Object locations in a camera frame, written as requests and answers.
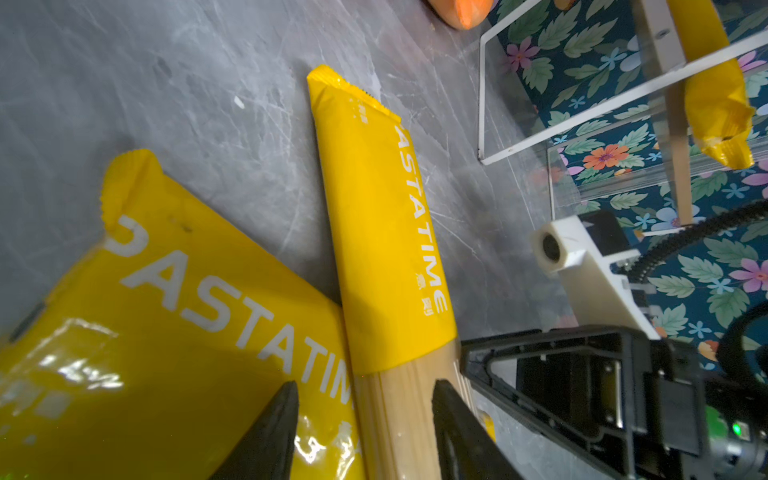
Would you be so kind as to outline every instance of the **orange object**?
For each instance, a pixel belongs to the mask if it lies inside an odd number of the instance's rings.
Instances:
[[[485,20],[493,7],[492,0],[429,0],[440,18],[458,30],[469,30]]]

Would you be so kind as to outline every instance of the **floral wallpaper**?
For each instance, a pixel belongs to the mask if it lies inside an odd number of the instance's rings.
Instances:
[[[768,198],[768,161],[747,170],[718,171],[693,179],[695,221],[720,214],[755,200]],[[577,212],[610,210],[622,227],[659,231],[680,226],[669,186],[661,184],[634,192],[582,202]],[[645,237],[644,253],[666,236]],[[662,309],[653,319],[662,337],[693,343],[702,368],[718,369],[715,353],[730,323],[768,298],[768,221],[722,232],[692,245],[659,266],[650,282],[657,293],[649,296]],[[754,323],[743,344],[756,377],[754,350],[768,342],[768,323]]]
[[[501,0],[489,15],[496,22],[523,0]],[[745,12],[737,3],[718,5],[729,39],[735,41],[768,25],[768,6]],[[573,114],[644,81],[634,35],[630,2],[616,0],[542,0],[498,34],[506,49],[510,74],[520,77],[531,102],[546,125]],[[757,109],[750,138],[768,134],[768,47],[738,59],[746,77],[750,103]],[[617,120],[648,109],[647,99],[621,111],[586,122],[553,138],[568,173],[577,185],[606,180],[661,160],[650,118],[589,135]],[[691,154],[700,153],[691,147]]]

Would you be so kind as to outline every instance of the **pasta package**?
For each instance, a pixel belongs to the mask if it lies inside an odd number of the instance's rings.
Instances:
[[[352,365],[381,372],[456,337],[413,142],[330,67],[307,80]]]
[[[0,350],[0,478],[208,479],[289,380],[292,478],[364,478],[340,308],[150,151],[101,199],[104,241]]]
[[[435,381],[471,399],[413,141],[397,115],[329,67],[307,81],[366,472],[437,480]]]
[[[667,4],[688,61],[728,46],[711,0],[668,0]],[[702,152],[734,170],[754,164],[746,138],[755,109],[735,58],[686,79],[685,113]]]

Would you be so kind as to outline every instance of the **pink flower pattern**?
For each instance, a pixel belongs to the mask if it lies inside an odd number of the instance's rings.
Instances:
[[[584,167],[569,167],[568,166],[568,157],[563,155],[563,151],[564,150],[565,150],[565,147],[558,148],[558,153],[560,154],[560,159],[563,160],[563,163],[565,164],[565,166],[568,167],[568,174],[570,174],[571,176],[579,175],[580,172],[582,172],[584,170]]]
[[[531,37],[526,37],[518,48],[515,44],[507,45],[507,56],[512,65],[512,71],[517,71],[518,67],[528,68],[531,66],[531,58],[536,56],[541,49],[531,46]]]
[[[763,290],[768,291],[768,260],[765,260],[762,265],[758,266],[755,260],[743,258],[741,259],[741,266],[745,270],[736,270],[729,273],[729,275],[736,280],[746,280],[742,285],[745,292],[756,292],[761,287]]]
[[[768,171],[768,160],[762,160],[757,162],[757,166],[761,170]],[[751,174],[741,181],[742,184],[758,187],[760,185],[768,184],[768,174]],[[768,187],[763,188],[763,198],[768,198]]]
[[[757,56],[756,50],[752,50],[749,53],[741,55],[739,57],[739,66],[741,67],[741,71],[749,71],[749,70],[752,70],[753,68],[757,68],[761,65],[766,64],[764,60],[753,61],[756,56]]]

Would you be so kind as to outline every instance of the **blue flower pattern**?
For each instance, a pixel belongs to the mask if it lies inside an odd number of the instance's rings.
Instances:
[[[650,218],[650,214],[645,214],[642,217],[640,215],[637,215],[635,217],[637,219],[637,222],[634,223],[634,226],[636,227],[643,227],[643,230],[647,229],[649,225],[656,223],[655,218]]]
[[[579,108],[583,104],[586,104],[587,102],[584,100],[584,95],[580,96],[579,98],[572,98],[571,104],[568,105],[571,108]]]
[[[728,194],[725,196],[725,198],[731,198],[731,197],[744,198],[743,192],[746,192],[747,190],[750,189],[749,187],[739,187],[736,184],[731,184],[729,187],[730,188],[723,189],[723,192],[725,194]]]
[[[733,287],[728,286],[728,283],[730,283],[730,278],[712,280],[712,283],[707,285],[707,288],[714,290],[717,295],[721,295],[724,292],[733,292]]]
[[[728,228],[728,229],[725,229],[725,230],[722,230],[722,231],[718,232],[718,233],[717,233],[717,236],[718,236],[718,237],[722,237],[723,235],[725,235],[726,237],[732,237],[732,236],[733,236],[733,232],[734,232],[735,230],[736,230],[736,228],[735,228],[735,227],[733,227],[733,228]]]
[[[696,325],[692,323],[688,323],[688,326],[690,327],[690,330],[688,330],[688,333],[690,333],[691,335],[698,335],[700,339],[704,338],[704,333],[712,333],[712,329],[704,326],[704,322],[702,322],[701,320],[696,322]]]
[[[603,64],[600,66],[600,69],[604,70],[605,68],[607,68],[608,70],[613,70],[614,68],[616,68],[616,62],[620,60],[624,60],[626,57],[627,57],[627,54],[625,53],[619,54],[619,48],[616,47],[611,52],[611,55],[609,56],[603,55],[602,57],[600,57],[600,61],[603,62]]]

